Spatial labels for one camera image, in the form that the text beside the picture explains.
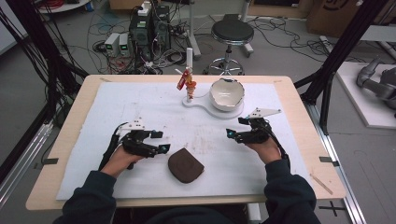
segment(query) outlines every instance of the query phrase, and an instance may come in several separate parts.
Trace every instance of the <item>red object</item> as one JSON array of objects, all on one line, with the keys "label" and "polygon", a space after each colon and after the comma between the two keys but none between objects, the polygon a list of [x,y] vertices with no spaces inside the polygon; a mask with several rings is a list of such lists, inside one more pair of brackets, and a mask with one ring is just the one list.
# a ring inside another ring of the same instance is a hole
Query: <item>red object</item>
[{"label": "red object", "polygon": [[180,81],[177,83],[177,89],[181,90],[184,87],[184,83],[186,83],[186,77],[189,75],[189,70],[185,70],[183,75],[181,75]]}]

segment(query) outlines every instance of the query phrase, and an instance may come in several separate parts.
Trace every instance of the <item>power supply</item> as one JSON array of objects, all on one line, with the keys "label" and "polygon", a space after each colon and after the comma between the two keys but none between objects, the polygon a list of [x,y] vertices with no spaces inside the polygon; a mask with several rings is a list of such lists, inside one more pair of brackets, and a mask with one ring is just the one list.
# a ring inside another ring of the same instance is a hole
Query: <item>power supply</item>
[{"label": "power supply", "polygon": [[154,32],[157,39],[157,47],[161,52],[171,48],[171,38],[169,32],[169,6],[157,6],[152,12],[154,20]]},{"label": "power supply", "polygon": [[136,59],[152,61],[152,46],[154,39],[153,22],[151,19],[152,9],[148,11],[147,16],[133,15],[129,33],[134,45],[134,54]]},{"label": "power supply", "polygon": [[123,57],[130,57],[132,50],[129,34],[120,34],[120,53]]},{"label": "power supply", "polygon": [[117,57],[120,53],[120,34],[113,33],[106,40],[105,46],[109,57]]}]

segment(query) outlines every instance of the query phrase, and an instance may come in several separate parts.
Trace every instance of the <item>wooden table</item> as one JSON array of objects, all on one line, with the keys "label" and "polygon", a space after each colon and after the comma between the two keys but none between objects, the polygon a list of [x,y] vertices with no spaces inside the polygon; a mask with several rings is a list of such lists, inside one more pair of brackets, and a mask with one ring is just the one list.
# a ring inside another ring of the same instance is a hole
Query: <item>wooden table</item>
[{"label": "wooden table", "polygon": [[[91,75],[87,77],[78,93],[59,136],[49,154],[49,158],[59,158],[57,164],[45,165],[27,200],[29,210],[61,209],[64,201],[56,201],[64,170],[70,153],[78,140],[79,131],[92,106],[97,90],[103,82],[173,82],[177,84],[180,76],[110,76]],[[213,83],[216,76],[194,76],[197,82]],[[328,157],[314,125],[309,118],[300,96],[289,77],[243,76],[242,83],[274,84],[284,113],[288,118],[294,138],[303,156],[306,169],[312,178],[317,198],[341,199],[346,192],[338,174],[330,162],[321,162],[319,157]],[[168,199],[117,200],[117,206],[154,206],[203,203],[262,203],[265,197],[221,196]]]}]

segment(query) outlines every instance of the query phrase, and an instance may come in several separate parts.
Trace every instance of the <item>brown pouch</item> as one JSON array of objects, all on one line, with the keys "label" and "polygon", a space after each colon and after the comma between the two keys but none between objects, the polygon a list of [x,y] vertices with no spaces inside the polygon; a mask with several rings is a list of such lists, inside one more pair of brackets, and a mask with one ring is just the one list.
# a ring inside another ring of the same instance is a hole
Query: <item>brown pouch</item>
[{"label": "brown pouch", "polygon": [[185,184],[198,178],[205,168],[186,148],[182,148],[169,158],[168,167],[172,175]]}]

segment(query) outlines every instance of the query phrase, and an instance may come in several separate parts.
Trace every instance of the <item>black stool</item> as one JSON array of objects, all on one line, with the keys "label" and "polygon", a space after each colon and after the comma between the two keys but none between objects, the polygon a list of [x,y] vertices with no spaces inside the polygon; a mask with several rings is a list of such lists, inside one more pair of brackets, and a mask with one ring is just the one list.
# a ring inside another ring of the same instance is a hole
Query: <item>black stool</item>
[{"label": "black stool", "polygon": [[240,20],[217,21],[212,27],[212,36],[221,43],[227,44],[224,58],[213,61],[204,71],[210,75],[244,75],[242,64],[230,58],[231,46],[243,46],[253,39],[254,30],[247,23]]}]

